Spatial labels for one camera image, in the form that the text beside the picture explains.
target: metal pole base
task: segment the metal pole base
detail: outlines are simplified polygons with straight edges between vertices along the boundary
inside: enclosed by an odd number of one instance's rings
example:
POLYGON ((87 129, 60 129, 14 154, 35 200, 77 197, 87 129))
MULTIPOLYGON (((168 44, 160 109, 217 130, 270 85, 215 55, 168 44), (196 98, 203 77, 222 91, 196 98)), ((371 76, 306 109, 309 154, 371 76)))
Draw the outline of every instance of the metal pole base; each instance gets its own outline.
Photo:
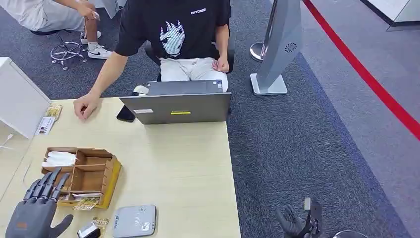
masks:
POLYGON ((250 75, 252 89, 254 95, 263 96, 263 95, 281 95, 287 93, 286 84, 284 84, 283 76, 279 76, 273 84, 268 89, 263 89, 258 86, 257 74, 253 73, 250 75))
POLYGON ((368 237, 355 231, 342 231, 335 234, 333 238, 368 238, 368 237))
POLYGON ((261 57, 261 52, 263 51, 263 42, 253 43, 250 48, 251 57, 258 61, 262 62, 263 58, 261 57))

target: robot hand on stand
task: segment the robot hand on stand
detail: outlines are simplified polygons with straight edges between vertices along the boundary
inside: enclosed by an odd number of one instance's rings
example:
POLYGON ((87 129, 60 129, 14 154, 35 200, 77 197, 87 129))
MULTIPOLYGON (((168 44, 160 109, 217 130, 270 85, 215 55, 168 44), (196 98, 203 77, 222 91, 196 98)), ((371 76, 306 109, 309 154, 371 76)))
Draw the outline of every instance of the robot hand on stand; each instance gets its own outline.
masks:
POLYGON ((305 225, 301 218, 295 215, 292 206, 286 204, 285 215, 280 209, 276 210, 276 217, 284 231, 284 238, 318 238, 322 233, 322 207, 311 200, 305 199, 305 210, 308 211, 305 225))
POLYGON ((55 179, 61 168, 48 172, 42 179, 32 183, 25 197, 13 212, 6 230, 6 238, 56 238, 63 233, 73 220, 67 215, 56 227, 51 222, 57 209, 57 200, 70 174, 64 174, 56 187, 55 179))

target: white panel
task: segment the white panel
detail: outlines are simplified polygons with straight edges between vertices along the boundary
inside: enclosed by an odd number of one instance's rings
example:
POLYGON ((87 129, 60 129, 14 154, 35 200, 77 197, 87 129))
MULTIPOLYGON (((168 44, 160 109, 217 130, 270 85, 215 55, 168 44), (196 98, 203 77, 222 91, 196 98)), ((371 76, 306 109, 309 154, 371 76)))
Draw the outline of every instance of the white panel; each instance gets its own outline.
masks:
POLYGON ((50 100, 9 58, 0 63, 0 120, 31 138, 50 100))
POLYGON ((395 20, 408 0, 368 0, 391 20, 395 20))
POLYGON ((395 21, 420 21, 420 0, 410 0, 395 21))
POLYGON ((127 0, 90 0, 90 2, 93 3, 96 8, 104 7, 109 17, 113 18, 119 10, 119 6, 124 6, 127 0))

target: black t-shirt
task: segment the black t-shirt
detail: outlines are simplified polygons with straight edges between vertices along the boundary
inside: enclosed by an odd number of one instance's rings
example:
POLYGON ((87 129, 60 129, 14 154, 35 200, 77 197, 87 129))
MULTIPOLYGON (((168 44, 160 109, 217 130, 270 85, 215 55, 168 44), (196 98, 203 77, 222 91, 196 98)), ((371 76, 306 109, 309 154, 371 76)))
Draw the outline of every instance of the black t-shirt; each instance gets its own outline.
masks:
POLYGON ((148 40, 159 58, 211 57, 215 29, 230 14, 230 0, 128 0, 115 52, 132 56, 148 40))

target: human hand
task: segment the human hand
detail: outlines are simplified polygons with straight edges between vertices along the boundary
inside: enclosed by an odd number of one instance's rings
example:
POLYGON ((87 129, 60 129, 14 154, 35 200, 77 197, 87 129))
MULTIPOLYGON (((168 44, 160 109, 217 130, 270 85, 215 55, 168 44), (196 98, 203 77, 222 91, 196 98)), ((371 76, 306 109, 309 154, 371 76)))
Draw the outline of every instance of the human hand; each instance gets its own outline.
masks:
POLYGON ((74 113, 81 121, 85 121, 98 107, 99 101, 100 95, 89 92, 85 96, 74 100, 74 113))
POLYGON ((227 61, 227 56, 221 56, 217 61, 213 62, 213 69, 219 72, 228 72, 229 71, 229 62, 227 61))
POLYGON ((57 209, 57 200, 70 174, 61 177, 54 187, 55 179, 61 168, 47 173, 43 179, 32 183, 25 197, 13 212, 6 230, 6 238, 57 238, 71 224, 73 215, 67 215, 56 227, 51 222, 57 209))
POLYGON ((95 20, 97 19, 98 14, 93 11, 91 8, 83 5, 83 4, 79 4, 79 7, 77 8, 77 11, 84 16, 87 20, 95 20))

